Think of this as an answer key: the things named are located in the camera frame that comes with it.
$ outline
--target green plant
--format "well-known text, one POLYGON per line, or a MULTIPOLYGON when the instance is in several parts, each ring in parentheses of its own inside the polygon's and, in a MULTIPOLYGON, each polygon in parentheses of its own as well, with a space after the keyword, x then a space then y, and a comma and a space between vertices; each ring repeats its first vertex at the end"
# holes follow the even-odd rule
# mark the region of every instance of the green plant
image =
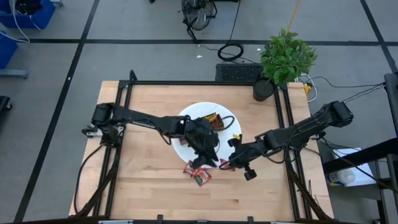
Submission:
POLYGON ((297 33, 286 32, 282 29, 279 36, 270 36, 272 41, 266 44, 261 53, 261 65, 264 67, 262 75, 280 82, 292 82, 308 74, 317 59, 315 49, 306 45, 303 40, 294 39, 297 33))

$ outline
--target red snack package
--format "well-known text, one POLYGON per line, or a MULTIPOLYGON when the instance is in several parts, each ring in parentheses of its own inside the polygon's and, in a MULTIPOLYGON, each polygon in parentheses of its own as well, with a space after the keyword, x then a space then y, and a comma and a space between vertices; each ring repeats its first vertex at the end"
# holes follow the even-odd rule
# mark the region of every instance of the red snack package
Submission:
POLYGON ((211 175, 205 169, 199 168, 197 173, 193 176, 197 184, 201 187, 211 179, 211 175))
POLYGON ((195 173, 197 172, 197 169, 192 168, 192 161, 188 161, 187 165, 184 168, 183 173, 184 174, 189 174, 191 176, 191 178, 195 175, 195 173))
POLYGON ((188 142, 183 137, 180 137, 178 140, 180 140, 180 144, 182 146, 188 144, 188 142))
MULTIPOLYGON (((225 163, 227 161, 225 159, 220 159, 220 162, 222 165, 223 163, 225 163)), ((229 166, 229 162, 227 162, 225 165, 221 166, 220 168, 221 168, 221 170, 229 170, 229 171, 233 171, 233 172, 235 171, 235 168, 229 166)))

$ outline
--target food item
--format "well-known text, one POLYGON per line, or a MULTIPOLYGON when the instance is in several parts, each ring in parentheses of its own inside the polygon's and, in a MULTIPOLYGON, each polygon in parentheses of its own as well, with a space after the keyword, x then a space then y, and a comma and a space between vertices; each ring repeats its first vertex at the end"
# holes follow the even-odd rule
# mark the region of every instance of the food item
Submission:
POLYGON ((196 172, 197 172, 197 169, 192 168, 192 161, 188 161, 187 165, 184 168, 183 173, 189 174, 191 177, 193 177, 196 172))
MULTIPOLYGON (((214 129, 215 131, 221 130, 224 128, 223 119, 217 113, 212 113, 212 114, 206 115, 202 118, 205 118, 207 121, 209 121, 211 128, 214 129)), ((182 146, 188 144, 188 142, 183 137, 180 137, 178 140, 180 141, 180 144, 182 146)))
POLYGON ((185 144, 188 144, 187 140, 184 139, 184 137, 180 137, 178 140, 180 140, 180 144, 183 146, 185 144))
POLYGON ((210 125, 214 130, 219 130, 219 129, 224 128, 223 119, 217 113, 212 113, 212 114, 206 115, 203 118, 205 118, 206 120, 208 120, 210 122, 210 125))
POLYGON ((211 179, 211 175, 203 168, 199 168, 197 173, 193 176, 197 184, 201 187, 211 179))
POLYGON ((229 171, 235 171, 234 167, 229 166, 229 162, 227 162, 225 159, 220 159, 221 162, 221 169, 222 170, 229 170, 229 171))

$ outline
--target potted plant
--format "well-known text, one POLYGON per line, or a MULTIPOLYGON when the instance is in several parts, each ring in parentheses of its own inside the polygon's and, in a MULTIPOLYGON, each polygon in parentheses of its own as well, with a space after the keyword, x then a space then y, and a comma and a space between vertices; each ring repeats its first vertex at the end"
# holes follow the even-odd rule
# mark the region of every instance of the potted plant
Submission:
POLYGON ((276 85, 293 82, 307 74, 317 59, 315 49, 306 45, 303 40, 295 39, 297 33, 286 32, 282 29, 279 36, 272 39, 261 52, 263 71, 261 78, 253 84, 253 98, 264 101, 272 96, 276 85))

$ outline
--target white plate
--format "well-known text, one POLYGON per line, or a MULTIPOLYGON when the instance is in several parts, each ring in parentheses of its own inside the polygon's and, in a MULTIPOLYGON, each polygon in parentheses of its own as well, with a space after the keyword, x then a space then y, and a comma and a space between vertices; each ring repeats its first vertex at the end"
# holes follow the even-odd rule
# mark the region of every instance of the white plate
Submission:
MULTIPOLYGON (((218 146, 215 147, 215 151, 217 152, 218 161, 214 161, 216 165, 220 165, 220 159, 228 160, 228 157, 231 155, 232 152, 235 151, 234 147, 230 147, 228 145, 228 140, 233 138, 233 134, 242 134, 241 126, 239 125, 238 119, 236 119, 235 115, 230 112, 229 109, 221 106, 217 103, 210 103, 210 102, 201 102, 195 103, 193 105, 188 106, 184 110, 181 111, 179 114, 180 116, 189 115, 191 119, 196 119, 199 117, 203 117, 212 113, 218 113, 222 118, 225 116, 234 116, 235 121, 228 129, 224 131, 218 131, 218 139, 220 140, 220 148, 218 146)), ((231 118, 226 118, 223 120, 224 125, 227 126, 232 121, 231 118)), ((172 139, 172 145, 175 152, 180 156, 180 158, 188 162, 189 160, 193 161, 198 157, 195 155, 195 151, 188 147, 188 145, 181 145, 178 139, 172 139)))

